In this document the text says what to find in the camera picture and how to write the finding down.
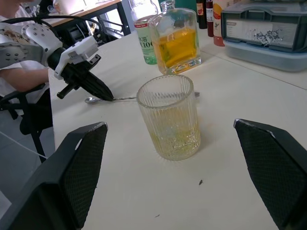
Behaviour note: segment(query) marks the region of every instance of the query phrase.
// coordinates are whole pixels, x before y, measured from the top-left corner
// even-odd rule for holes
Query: table surface
[[[108,7],[108,6],[114,5],[116,3],[119,3],[121,1],[122,0],[110,0],[110,1],[106,1],[106,2],[97,3],[97,4],[93,5],[93,6],[90,6],[90,7],[86,8],[82,12],[77,12],[77,13],[72,14],[72,16],[82,17],[82,16],[85,16],[85,15],[87,15],[89,13],[93,13],[93,12],[101,10],[101,9],[103,9],[105,7]],[[53,27],[55,27],[57,25],[61,25],[63,23],[69,22],[71,20],[73,20],[73,19],[69,19],[69,18],[65,18],[65,19],[48,19],[48,20],[46,20],[46,22],[48,22]]]
[[[83,89],[60,100],[56,93],[65,83],[50,77],[56,147],[78,127],[109,126],[84,230],[277,230],[250,179],[233,122],[285,129],[307,148],[307,92],[293,85],[306,83],[307,74],[227,58],[206,33],[199,31],[203,63],[183,73],[201,92],[201,147],[184,161],[156,153],[136,101],[88,105]],[[92,72],[115,97],[136,95],[161,75],[156,65],[145,64],[135,33],[101,46],[99,55]]]

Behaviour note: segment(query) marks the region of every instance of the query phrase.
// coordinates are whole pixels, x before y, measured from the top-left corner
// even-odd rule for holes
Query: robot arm
[[[56,78],[68,84],[58,93],[61,99],[72,89],[82,87],[100,99],[114,100],[110,89],[90,72],[100,57],[96,55],[90,62],[87,59],[97,51],[98,45],[92,36],[64,49],[62,42],[43,25],[0,23],[0,69],[26,60],[50,67]]]

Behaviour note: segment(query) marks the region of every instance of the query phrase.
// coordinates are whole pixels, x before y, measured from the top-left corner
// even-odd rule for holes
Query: metal spoon
[[[200,95],[201,95],[200,92],[195,92],[195,97],[199,97]],[[133,99],[136,99],[136,97],[115,98],[114,100],[122,101],[122,100],[133,100]],[[87,104],[93,104],[93,103],[96,103],[96,102],[101,102],[103,100],[102,99],[97,99],[97,98],[94,98],[94,97],[89,97],[89,98],[86,98],[84,101]]]

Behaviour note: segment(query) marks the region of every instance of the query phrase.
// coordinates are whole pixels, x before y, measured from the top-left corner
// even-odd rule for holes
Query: chair armrest
[[[21,97],[21,96],[26,96],[28,93],[31,93],[31,92],[35,92],[35,91],[41,90],[41,89],[44,88],[44,86],[45,86],[45,84],[41,84],[41,85],[36,86],[36,87],[34,87],[33,89],[31,89],[31,90],[29,90],[29,91],[26,91],[26,92],[19,92],[19,91],[11,92],[10,94],[6,95],[5,97],[3,97],[3,98],[0,100],[0,104],[5,103],[5,102],[8,102],[9,100],[14,99],[14,98],[19,98],[19,97]]]

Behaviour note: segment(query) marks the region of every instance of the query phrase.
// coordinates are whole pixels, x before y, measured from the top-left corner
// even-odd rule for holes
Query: plastic storage box
[[[222,12],[222,35],[230,42],[305,52],[307,2],[238,2]]]
[[[307,52],[285,53],[243,42],[224,41],[224,44],[226,54],[232,58],[289,72],[302,71],[307,68]]]

